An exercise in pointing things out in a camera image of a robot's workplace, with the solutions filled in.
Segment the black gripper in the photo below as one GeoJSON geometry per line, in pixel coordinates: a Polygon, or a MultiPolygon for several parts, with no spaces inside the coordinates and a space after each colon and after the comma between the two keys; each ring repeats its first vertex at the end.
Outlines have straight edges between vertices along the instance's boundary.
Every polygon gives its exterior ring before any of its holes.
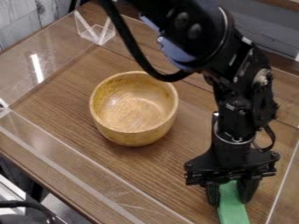
{"type": "Polygon", "coordinates": [[[278,152],[262,152],[251,147],[252,140],[234,143],[212,134],[208,150],[184,164],[186,185],[206,186],[208,203],[220,204],[220,185],[238,180],[238,195],[247,204],[263,177],[276,175],[278,152]]]}

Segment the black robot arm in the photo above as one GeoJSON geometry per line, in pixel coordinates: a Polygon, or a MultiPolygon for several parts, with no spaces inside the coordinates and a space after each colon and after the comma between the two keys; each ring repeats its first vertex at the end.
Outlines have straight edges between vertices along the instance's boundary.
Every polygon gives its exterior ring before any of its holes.
{"type": "Polygon", "coordinates": [[[279,154],[255,143],[263,130],[276,138],[274,75],[267,56],[239,32],[234,17],[215,0],[127,0],[159,32],[170,61],[200,72],[214,89],[208,150],[186,162],[186,184],[206,189],[208,202],[220,204],[220,186],[238,182],[238,196],[248,203],[259,182],[276,174],[279,154]]]}

